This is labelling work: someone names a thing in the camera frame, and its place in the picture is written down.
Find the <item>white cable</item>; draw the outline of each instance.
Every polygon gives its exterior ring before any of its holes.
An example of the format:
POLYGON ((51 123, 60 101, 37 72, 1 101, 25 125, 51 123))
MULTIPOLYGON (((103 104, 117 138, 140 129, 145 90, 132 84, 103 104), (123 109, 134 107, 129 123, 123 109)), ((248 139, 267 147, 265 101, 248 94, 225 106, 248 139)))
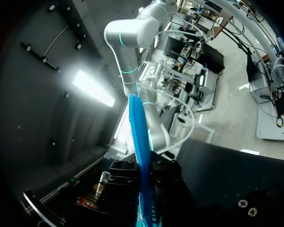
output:
POLYGON ((185 138, 182 139, 180 142, 175 143, 174 145, 170 146, 169 148, 164 148, 164 149, 161 149, 161 150, 159 150, 159 151, 156 151, 156 153, 160 155, 160 154, 163 154, 164 152, 166 152, 166 151, 168 151, 168 150, 170 150, 170 149, 173 149, 173 148, 175 148, 175 147, 181 145, 182 143, 184 143, 184 142, 190 137, 190 135, 193 133, 194 128, 195 128, 195 118, 194 118, 194 114, 193 114, 192 110, 190 109, 190 107, 189 107, 185 102, 183 102, 181 99, 176 98, 176 97, 174 97, 174 96, 172 96, 172 95, 170 95, 170 94, 166 94, 164 91, 161 91, 161 90, 156 90, 156 89, 152 89, 152 88, 148 88, 148 87, 144 87, 144 86, 141 86, 141 87, 142 87, 143 89, 150 90, 150 91, 155 91, 155 92, 157 92, 157 93, 161 93, 161 94, 163 94, 163 95, 165 95, 165 96, 167 96, 167 97, 170 97, 170 98, 173 98, 173 99, 177 100, 178 102, 182 103, 182 104, 188 109, 188 111, 189 111, 189 113, 190 113, 190 115, 191 115, 191 119, 192 119, 191 124, 192 124, 192 127, 191 127, 189 133, 188 133, 188 134, 185 136, 185 138))
POLYGON ((203 34, 203 37, 205 40, 207 40, 207 36, 205 34, 204 31, 202 31, 200 28, 198 28, 197 26, 193 25, 192 23, 189 23, 188 21, 182 19, 181 17, 179 17, 177 14, 175 14, 176 17, 178 17, 179 19, 181 19, 184 23, 189 24, 190 26, 194 27, 195 29, 197 29, 201 34, 203 34))
POLYGON ((203 35, 197 35, 197 34, 193 34, 193 33, 190 33, 190 32, 182 32, 182 31, 179 31, 179 30, 161 31, 161 32, 158 32, 157 35, 160 35, 160 34, 162 34, 162 33, 167 33, 167 32, 182 33, 182 34, 192 35, 192 36, 196 36, 196 37, 203 37, 203 35))

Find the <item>electronic equipment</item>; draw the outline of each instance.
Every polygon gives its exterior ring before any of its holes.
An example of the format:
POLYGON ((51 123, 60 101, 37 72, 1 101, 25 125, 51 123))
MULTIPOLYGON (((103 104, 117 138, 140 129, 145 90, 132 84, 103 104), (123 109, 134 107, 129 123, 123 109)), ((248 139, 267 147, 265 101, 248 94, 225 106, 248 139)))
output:
POLYGON ((184 46, 185 46, 184 42, 174 39, 172 37, 168 37, 164 49, 164 55, 177 60, 178 57, 181 57, 181 52, 184 46))

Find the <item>machine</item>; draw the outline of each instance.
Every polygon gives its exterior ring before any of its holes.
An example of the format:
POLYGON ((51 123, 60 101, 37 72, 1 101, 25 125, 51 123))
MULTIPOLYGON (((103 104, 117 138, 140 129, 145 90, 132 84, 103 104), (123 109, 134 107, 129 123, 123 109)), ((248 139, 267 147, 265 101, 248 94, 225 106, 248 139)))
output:
MULTIPOLYGON (((258 63, 262 64, 263 72, 266 74, 264 77, 257 77, 260 80, 268 80, 272 83, 273 92, 284 92, 284 63, 281 63, 281 58, 278 58, 265 40, 259 30, 245 18, 241 12, 237 11, 235 7, 227 1, 217 0, 215 4, 220 8, 226 9, 237 17, 259 40, 263 45, 265 51, 267 52, 271 66, 271 72, 267 68, 264 60, 259 56, 258 52, 255 54, 258 57, 258 63)), ((211 8, 210 4, 205 7, 209 7, 211 10, 216 11, 217 8, 211 8)), ((138 71, 139 65, 136 60, 136 48, 148 48, 154 40, 154 37, 160 33, 164 32, 163 28, 170 21, 172 15, 177 11, 177 5, 175 0, 154 0, 149 6, 144 8, 144 10, 135 19, 128 20, 117 20, 109 23, 104 31, 104 37, 107 44, 110 46, 111 50, 115 55, 115 59, 121 74, 122 82, 124 85, 124 93, 126 96, 134 93, 141 100, 144 105, 146 122, 149 133, 149 140, 153 145, 153 151, 160 153, 161 151, 168 150, 170 147, 169 136, 167 130, 160 122, 159 115, 155 105, 149 105, 149 103, 156 103, 157 93, 160 92, 156 88, 156 83, 150 83, 150 81, 139 81, 140 72, 138 71)), ((164 68, 164 62, 160 62, 156 65, 154 74, 159 75, 164 68)), ((182 77, 183 74, 176 72, 174 70, 166 69, 182 77)), ((192 144, 186 144, 190 148, 193 147, 192 144)), ((194 150, 201 150, 201 145, 194 147, 194 150)), ((274 194, 273 189, 280 189, 280 194, 284 196, 284 190, 281 183, 278 182, 279 178, 284 177, 284 162, 280 161, 277 165, 273 165, 273 161, 268 158, 252 157, 250 155, 240 154, 237 162, 234 162, 234 166, 228 169, 228 172, 233 172, 236 168, 236 164, 239 165, 243 160, 248 160, 244 162, 244 165, 240 166, 242 169, 237 169, 235 172, 237 175, 232 175, 232 178, 223 178, 216 173, 220 172, 220 168, 234 157, 234 154, 230 153, 230 150, 226 151, 226 159, 214 160, 213 158, 219 153, 214 147, 207 147, 204 149, 206 151, 212 151, 209 159, 210 166, 214 166, 210 171, 204 172, 204 175, 199 177, 198 180, 193 182, 193 185, 188 186, 184 183, 184 178, 181 177, 181 167, 177 161, 168 161, 159 154, 155 152, 150 152, 151 156, 151 176, 149 178, 153 189, 153 222, 157 225, 163 226, 185 226, 191 223, 196 225, 206 224, 224 224, 226 226, 259 226, 260 224, 284 224, 284 197, 281 202, 277 202, 278 206, 275 209, 272 204, 274 201, 269 194, 274 194), (256 166, 267 166, 255 173, 256 166), (269 170, 281 169, 277 174, 271 174, 269 170), (246 193, 244 195, 244 200, 236 201, 236 197, 240 195, 238 192, 240 189, 249 187, 249 185, 240 185, 239 183, 245 181, 246 178, 249 179, 250 176, 257 175, 256 182, 266 184, 270 182, 266 178, 273 179, 272 186, 267 186, 265 190, 258 191, 257 187, 254 187, 252 193, 246 193), (222 212, 220 207, 217 206, 204 206, 201 209, 196 209, 195 201, 193 195, 191 194, 191 189, 193 186, 199 183, 204 185, 204 190, 209 189, 211 186, 207 183, 209 178, 213 178, 216 181, 221 180, 223 185, 227 181, 231 182, 233 188, 230 193, 226 193, 221 189, 217 191, 217 194, 223 194, 225 201, 231 197, 232 206, 229 206, 227 212, 222 212)), ((198 159, 198 163, 194 163, 196 160, 193 157, 192 152, 186 153, 182 157, 191 161, 191 165, 198 166, 199 169, 195 171, 190 171, 191 174, 198 173, 198 170, 206 168, 209 163, 202 162, 202 158, 205 155, 201 153, 201 158, 198 159)), ((76 206, 72 216, 65 222, 61 218, 58 218, 55 214, 51 213, 40 201, 33 195, 33 193, 28 190, 24 192, 24 196, 30 203, 31 207, 37 212, 37 214, 50 226, 86 226, 90 225, 90 219, 94 219, 93 224, 96 225, 117 225, 117 226, 134 226, 136 221, 139 220, 138 209, 138 194, 141 185, 141 165, 136 162, 137 157, 131 155, 128 158, 121 161, 114 161, 110 167, 110 177, 109 183, 105 187, 105 190, 101 194, 99 200, 99 211, 88 210, 81 206, 76 206)))

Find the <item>gray wall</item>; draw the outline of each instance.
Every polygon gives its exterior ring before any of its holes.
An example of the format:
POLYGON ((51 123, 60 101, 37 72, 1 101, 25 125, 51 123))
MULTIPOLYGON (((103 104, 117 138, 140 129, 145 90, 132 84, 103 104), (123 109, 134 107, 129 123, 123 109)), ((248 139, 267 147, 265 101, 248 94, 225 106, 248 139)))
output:
POLYGON ((51 2, 29 12, 7 43, 0 65, 0 163, 18 195, 26 188, 44 195, 103 155, 102 147, 109 144, 126 102, 115 58, 103 38, 104 28, 112 20, 135 17, 138 8, 150 1, 61 2, 61 7, 71 6, 73 21, 80 22, 87 35, 76 50, 77 37, 67 29, 46 54, 62 72, 20 45, 31 44, 42 56, 68 26, 58 11, 48 12, 51 2), (81 3, 86 4, 83 20, 76 9, 81 3), (113 108, 72 84, 78 70, 108 91, 115 99, 113 108))
POLYGON ((110 75, 97 49, 89 42, 74 48, 76 37, 66 30, 47 53, 59 66, 57 73, 31 54, 20 42, 31 44, 43 55, 53 39, 66 27, 58 12, 39 9, 18 32, 4 58, 0 72, 0 156, 6 165, 44 165, 66 161, 76 152, 110 139, 114 128, 104 129, 107 118, 119 117, 125 98, 114 88, 117 76, 110 75), (113 108, 87 97, 72 81, 83 70, 115 98, 113 108))

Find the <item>metal rod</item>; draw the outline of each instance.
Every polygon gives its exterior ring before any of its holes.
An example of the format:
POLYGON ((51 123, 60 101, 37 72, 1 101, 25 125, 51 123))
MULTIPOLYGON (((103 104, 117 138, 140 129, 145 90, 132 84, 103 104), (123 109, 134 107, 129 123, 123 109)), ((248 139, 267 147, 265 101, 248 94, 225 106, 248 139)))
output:
POLYGON ((64 28, 58 35, 57 37, 52 41, 52 43, 49 45, 49 47, 47 48, 47 50, 45 51, 45 53, 43 54, 43 56, 45 56, 47 54, 47 52, 49 51, 49 49, 52 47, 52 45, 56 42, 56 40, 62 35, 62 33, 67 29, 64 28))

